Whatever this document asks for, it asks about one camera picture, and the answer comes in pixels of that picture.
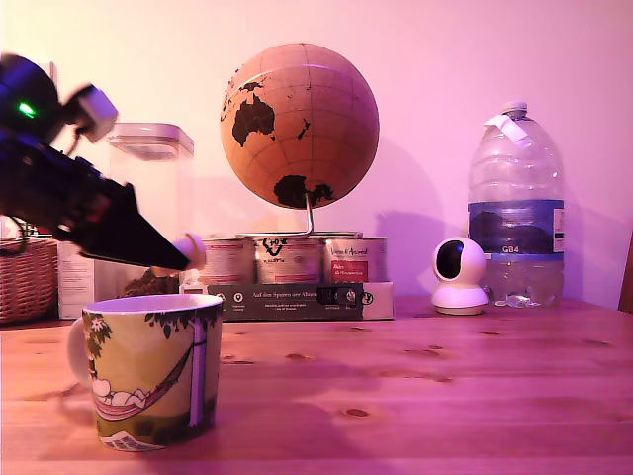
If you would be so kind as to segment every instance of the water bottle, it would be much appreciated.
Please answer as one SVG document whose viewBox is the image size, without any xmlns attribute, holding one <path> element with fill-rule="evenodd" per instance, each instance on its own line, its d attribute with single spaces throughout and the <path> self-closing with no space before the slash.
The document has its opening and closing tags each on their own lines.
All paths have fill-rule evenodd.
<svg viewBox="0 0 633 475">
<path fill-rule="evenodd" d="M 563 162 L 527 104 L 484 124 L 469 177 L 469 237 L 486 254 L 480 284 L 496 306 L 556 305 L 563 292 Z"/>
</svg>

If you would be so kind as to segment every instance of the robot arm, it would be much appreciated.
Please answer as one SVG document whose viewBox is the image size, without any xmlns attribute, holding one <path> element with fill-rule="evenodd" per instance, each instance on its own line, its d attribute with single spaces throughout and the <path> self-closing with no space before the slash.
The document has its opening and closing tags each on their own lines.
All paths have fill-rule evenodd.
<svg viewBox="0 0 633 475">
<path fill-rule="evenodd" d="M 184 270 L 178 248 L 138 212 L 134 187 L 105 178 L 88 161 L 49 144 L 66 124 L 91 142 L 117 110 L 93 85 L 61 105 L 50 78 L 27 59 L 0 57 L 0 214 L 70 240 L 87 257 Z"/>
</svg>

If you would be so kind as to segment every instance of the mug handle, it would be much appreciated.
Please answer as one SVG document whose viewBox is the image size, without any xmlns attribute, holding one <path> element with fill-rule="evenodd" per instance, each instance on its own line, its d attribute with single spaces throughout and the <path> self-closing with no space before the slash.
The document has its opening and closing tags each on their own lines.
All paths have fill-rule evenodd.
<svg viewBox="0 0 633 475">
<path fill-rule="evenodd" d="M 79 384 L 86 388 L 92 386 L 88 372 L 88 354 L 86 353 L 86 337 L 83 333 L 83 320 L 77 319 L 70 326 L 66 340 L 68 364 Z"/>
</svg>

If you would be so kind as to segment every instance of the product box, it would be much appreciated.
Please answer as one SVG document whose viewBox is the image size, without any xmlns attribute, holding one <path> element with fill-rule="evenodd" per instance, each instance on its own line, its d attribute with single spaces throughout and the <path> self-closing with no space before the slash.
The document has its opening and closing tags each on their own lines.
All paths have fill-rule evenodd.
<svg viewBox="0 0 633 475">
<path fill-rule="evenodd" d="M 184 284 L 180 293 L 219 295 L 224 322 L 362 321 L 394 318 L 392 282 Z"/>
<path fill-rule="evenodd" d="M 79 255 L 72 242 L 57 244 L 59 318 L 76 320 L 84 306 L 95 301 L 95 262 Z"/>
</svg>

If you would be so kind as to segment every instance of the wooden table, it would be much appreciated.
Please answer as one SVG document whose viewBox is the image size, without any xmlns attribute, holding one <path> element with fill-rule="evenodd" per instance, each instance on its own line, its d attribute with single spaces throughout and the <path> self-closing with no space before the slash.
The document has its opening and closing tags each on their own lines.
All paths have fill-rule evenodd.
<svg viewBox="0 0 633 475">
<path fill-rule="evenodd" d="M 217 427 L 103 447 L 68 327 L 5 330 L 3 474 L 633 474 L 633 316 L 566 302 L 394 322 L 225 324 Z"/>
</svg>

